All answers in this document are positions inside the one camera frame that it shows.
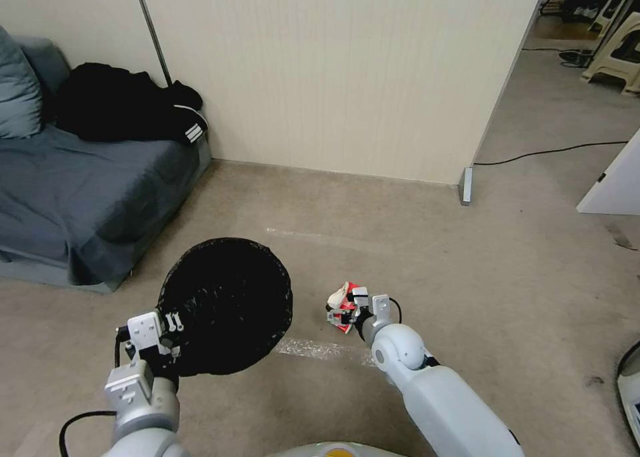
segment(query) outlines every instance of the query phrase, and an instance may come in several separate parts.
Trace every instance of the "white stripes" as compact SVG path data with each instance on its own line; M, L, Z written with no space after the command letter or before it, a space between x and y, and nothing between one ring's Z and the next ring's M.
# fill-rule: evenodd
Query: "white stripes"
M173 105L176 108L183 108L183 109L187 109L187 110L191 110L193 113L195 113L196 115L198 115L198 117L203 118L202 115L200 115L200 113L196 110L193 109L191 107L187 107L186 105L177 105L174 104ZM187 136L187 138L189 139L189 141L191 143L195 142L197 140L197 138L202 135L204 133L204 131L202 130L202 127L200 127L200 125L198 125L197 123L193 124L193 127L191 127L189 130L187 130L185 132L185 135Z
M198 125L197 123L195 124L195 127L192 127L191 129L192 130L187 130L185 132L185 135L187 136L189 141L193 143L200 135L203 134L203 132L202 132L202 129L200 128L200 125Z

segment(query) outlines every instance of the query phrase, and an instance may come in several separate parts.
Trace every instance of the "tape strip on floor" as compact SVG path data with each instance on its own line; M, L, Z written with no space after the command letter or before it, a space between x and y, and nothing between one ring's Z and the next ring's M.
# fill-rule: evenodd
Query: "tape strip on floor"
M278 230L275 228L267 227L266 232L268 234L277 237L287 237L296 240L302 240L304 242L310 242L312 244L321 244L334 247L340 247L350 250L357 250L358 252L368 252L370 254L379 254L392 256L395 255L393 247L386 244L378 244L376 242L365 242L364 240L357 240L348 237L333 237L325 236L322 234L304 234L303 232L289 232L287 230Z
M53 422L32 427L13 457L36 457L40 455L45 439L53 431Z
M365 367L375 367L371 350L365 346L364 342L362 345L362 347L351 347L332 342L284 337L278 342L273 352L318 360L348 361Z

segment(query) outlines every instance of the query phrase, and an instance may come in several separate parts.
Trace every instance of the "beige wall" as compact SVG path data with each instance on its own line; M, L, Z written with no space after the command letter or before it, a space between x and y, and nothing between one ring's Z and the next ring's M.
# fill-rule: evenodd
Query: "beige wall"
M100 61L165 82L138 0L0 0L0 25L54 40L71 66Z
M147 0L224 159L457 183L537 0Z

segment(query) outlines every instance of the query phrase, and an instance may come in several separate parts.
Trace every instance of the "gray sofa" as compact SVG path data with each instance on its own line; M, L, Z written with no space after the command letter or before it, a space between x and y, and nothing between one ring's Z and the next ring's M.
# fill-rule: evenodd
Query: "gray sofa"
M205 136L95 143L57 129L69 68L47 39L14 37L43 92L43 127L0 139L0 276L112 292L211 163Z

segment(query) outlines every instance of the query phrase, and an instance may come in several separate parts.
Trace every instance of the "floor stain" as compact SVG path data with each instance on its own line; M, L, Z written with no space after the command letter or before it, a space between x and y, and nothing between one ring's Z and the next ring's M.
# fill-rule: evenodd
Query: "floor stain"
M605 381L602 377L599 376L589 376L587 377L587 379L585 380L585 387L591 387L592 385L602 385L604 384Z

